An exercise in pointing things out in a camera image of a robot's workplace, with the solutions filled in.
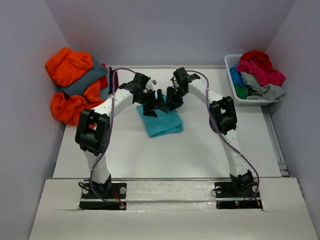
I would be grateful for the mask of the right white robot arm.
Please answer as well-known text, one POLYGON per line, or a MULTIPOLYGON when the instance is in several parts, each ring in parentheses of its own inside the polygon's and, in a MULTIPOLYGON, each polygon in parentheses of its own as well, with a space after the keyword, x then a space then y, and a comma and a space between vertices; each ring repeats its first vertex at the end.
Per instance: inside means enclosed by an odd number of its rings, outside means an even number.
POLYGON ((245 196, 256 184, 252 165, 243 156, 237 138, 237 114, 233 98, 209 88, 204 74, 181 67, 173 72, 172 86, 166 90, 165 105, 169 110, 181 107, 183 97, 192 94, 207 107, 211 130, 219 136, 229 165, 230 181, 215 185, 219 198, 245 196))

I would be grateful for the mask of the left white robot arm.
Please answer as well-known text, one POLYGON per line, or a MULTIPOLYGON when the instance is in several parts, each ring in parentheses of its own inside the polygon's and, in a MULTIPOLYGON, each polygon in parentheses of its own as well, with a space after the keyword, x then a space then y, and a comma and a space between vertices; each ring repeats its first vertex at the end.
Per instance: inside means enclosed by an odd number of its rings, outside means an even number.
POLYGON ((86 156, 90 176, 88 191, 105 200, 112 188, 105 153, 111 141, 114 118, 125 108, 138 103, 143 114, 157 117, 156 110, 168 112, 161 89, 154 90, 150 77, 135 73, 133 80, 121 84, 105 102, 80 113, 75 142, 86 156))

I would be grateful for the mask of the orange t shirt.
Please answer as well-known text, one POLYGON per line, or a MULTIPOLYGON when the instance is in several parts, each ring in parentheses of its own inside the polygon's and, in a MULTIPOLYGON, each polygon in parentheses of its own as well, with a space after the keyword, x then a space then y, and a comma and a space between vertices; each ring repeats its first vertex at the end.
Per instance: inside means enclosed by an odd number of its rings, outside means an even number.
POLYGON ((92 109, 108 98, 110 71, 88 52, 63 47, 44 67, 57 87, 50 103, 57 121, 76 126, 82 110, 92 109))

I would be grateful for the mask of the teal t shirt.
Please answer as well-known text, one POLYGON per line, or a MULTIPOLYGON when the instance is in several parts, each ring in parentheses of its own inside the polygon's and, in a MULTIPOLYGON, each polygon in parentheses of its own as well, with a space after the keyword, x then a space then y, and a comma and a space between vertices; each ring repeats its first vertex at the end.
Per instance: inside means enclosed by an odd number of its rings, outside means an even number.
POLYGON ((165 113, 157 109, 155 111, 157 117, 150 117, 143 115, 142 105, 138 105, 136 109, 142 119, 149 138, 181 133, 184 130, 183 121, 176 110, 165 113))

